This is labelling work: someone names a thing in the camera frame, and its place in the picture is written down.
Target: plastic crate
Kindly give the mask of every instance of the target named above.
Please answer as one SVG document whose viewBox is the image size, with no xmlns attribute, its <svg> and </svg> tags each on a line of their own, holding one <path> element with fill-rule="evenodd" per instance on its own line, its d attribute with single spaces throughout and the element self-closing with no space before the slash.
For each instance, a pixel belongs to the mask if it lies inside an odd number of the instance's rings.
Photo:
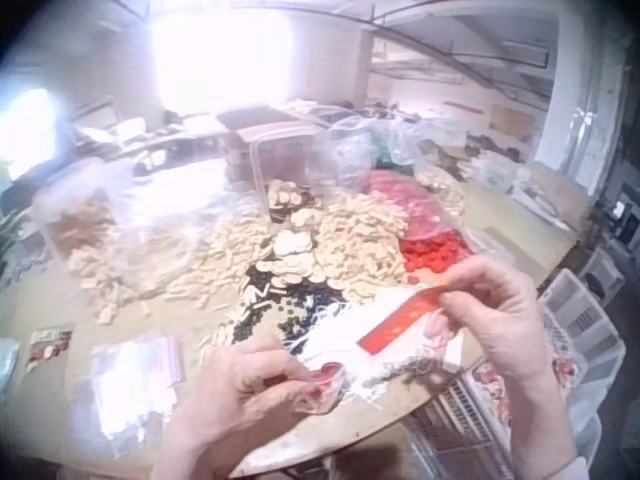
<svg viewBox="0 0 640 480">
<path fill-rule="evenodd" d="M 439 475 L 434 478 L 515 478 L 510 455 L 462 379 L 414 411 L 405 427 L 422 445 L 416 449 L 427 452 L 424 463 Z"/>
<path fill-rule="evenodd" d="M 611 256 L 600 247 L 593 252 L 578 278 L 603 307 L 616 296 L 626 281 Z"/>
<path fill-rule="evenodd" d="M 593 459 L 596 456 L 601 439 L 602 423 L 600 422 L 600 417 L 598 417 L 598 415 L 594 415 L 587 421 L 585 427 L 575 436 L 578 456 L 587 461 L 587 468 L 590 468 L 593 463 Z"/>
<path fill-rule="evenodd" d="M 581 415 L 590 418 L 604 399 L 599 392 L 607 392 L 618 374 L 626 353 L 624 342 L 587 287 L 569 270 L 558 274 L 540 301 L 585 358 L 584 374 L 571 390 L 568 406 L 571 410 L 582 404 Z"/>
</svg>

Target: finger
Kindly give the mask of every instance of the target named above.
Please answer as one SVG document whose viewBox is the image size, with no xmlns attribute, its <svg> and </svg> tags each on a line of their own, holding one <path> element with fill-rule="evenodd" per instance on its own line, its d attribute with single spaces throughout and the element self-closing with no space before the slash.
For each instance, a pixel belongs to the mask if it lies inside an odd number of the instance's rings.
<svg viewBox="0 0 640 480">
<path fill-rule="evenodd" d="M 310 380 L 311 372 L 284 350 L 270 350 L 243 355 L 236 365 L 242 391 L 260 391 L 266 380 Z"/>
<path fill-rule="evenodd" d="M 443 284 L 452 290 L 469 290 L 485 284 L 501 295 L 520 293 L 522 273 L 493 258 L 474 255 L 453 265 L 442 276 Z"/>
<path fill-rule="evenodd" d="M 237 343 L 233 348 L 240 353 L 266 352 L 269 350 L 282 350 L 282 344 L 270 334 L 253 336 L 244 342 Z"/>
<path fill-rule="evenodd" d="M 311 394 L 315 389 L 316 387 L 311 383 L 291 380 L 254 395 L 249 402 L 252 408 L 261 413 L 267 413 L 276 408 L 293 411 L 296 401 Z"/>
<path fill-rule="evenodd" d="M 474 334 L 482 329 L 490 314 L 490 309 L 467 292 L 444 293 L 440 296 L 440 303 L 452 320 L 466 325 Z"/>
<path fill-rule="evenodd" d="M 449 319 L 442 313 L 436 313 L 427 320 L 424 326 L 424 336 L 428 339 L 433 339 L 440 336 L 447 335 L 449 330 Z"/>
</svg>

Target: plastic container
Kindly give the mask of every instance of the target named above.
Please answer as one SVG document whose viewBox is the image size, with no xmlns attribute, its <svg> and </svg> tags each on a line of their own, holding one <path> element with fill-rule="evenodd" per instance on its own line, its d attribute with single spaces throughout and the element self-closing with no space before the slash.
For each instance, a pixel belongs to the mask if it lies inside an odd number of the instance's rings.
<svg viewBox="0 0 640 480">
<path fill-rule="evenodd" d="M 578 278 L 603 307 L 609 304 L 626 281 L 611 256 L 600 247 L 593 252 Z"/>
<path fill-rule="evenodd" d="M 336 166 L 327 156 L 328 137 L 319 127 L 299 126 L 265 132 L 251 142 L 249 154 L 254 186 L 265 211 L 267 184 L 293 182 L 315 197 L 325 197 L 336 185 Z"/>
<path fill-rule="evenodd" d="M 596 456 L 598 447 L 602 440 L 602 423 L 600 417 L 594 415 L 588 421 L 585 427 L 575 436 L 576 449 L 578 456 L 587 461 L 587 469 L 591 468 L 593 459 Z"/>
<path fill-rule="evenodd" d="M 516 163 L 490 151 L 472 159 L 471 165 L 472 178 L 498 193 L 509 193 L 518 174 Z"/>
<path fill-rule="evenodd" d="M 511 456 L 462 379 L 403 424 L 426 453 L 424 463 L 437 472 L 436 478 L 515 478 Z"/>
<path fill-rule="evenodd" d="M 88 158 L 49 178 L 36 194 L 32 216 L 54 258 L 64 262 L 77 248 L 103 244 L 122 208 L 113 178 L 102 160 Z"/>
<path fill-rule="evenodd" d="M 582 418 L 595 414 L 622 365 L 626 348 L 602 307 L 576 276 L 562 270 L 540 300 L 573 348 L 586 360 L 586 371 L 569 393 L 567 404 L 572 418 L 579 409 Z"/>
</svg>

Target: beige button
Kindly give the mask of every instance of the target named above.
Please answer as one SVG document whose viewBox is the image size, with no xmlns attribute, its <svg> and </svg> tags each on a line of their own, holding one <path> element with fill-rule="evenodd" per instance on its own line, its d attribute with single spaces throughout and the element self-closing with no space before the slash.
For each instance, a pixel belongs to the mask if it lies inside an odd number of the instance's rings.
<svg viewBox="0 0 640 480">
<path fill-rule="evenodd" d="M 283 275 L 281 278 L 288 285 L 297 285 L 302 282 L 302 277 L 300 275 L 287 274 Z"/>
</svg>

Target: small plastic packet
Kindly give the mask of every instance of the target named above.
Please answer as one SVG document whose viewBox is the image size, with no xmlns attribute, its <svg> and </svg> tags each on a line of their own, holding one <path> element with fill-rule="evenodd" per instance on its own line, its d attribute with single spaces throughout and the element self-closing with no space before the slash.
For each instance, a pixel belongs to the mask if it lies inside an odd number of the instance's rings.
<svg viewBox="0 0 640 480">
<path fill-rule="evenodd" d="M 347 371 L 339 362 L 326 362 L 311 374 L 315 390 L 298 398 L 293 409 L 309 415 L 325 415 L 337 405 L 344 393 Z"/>
<path fill-rule="evenodd" d="M 181 381 L 173 337 L 149 337 L 92 352 L 91 386 L 100 431 L 116 457 L 159 440 Z"/>
</svg>

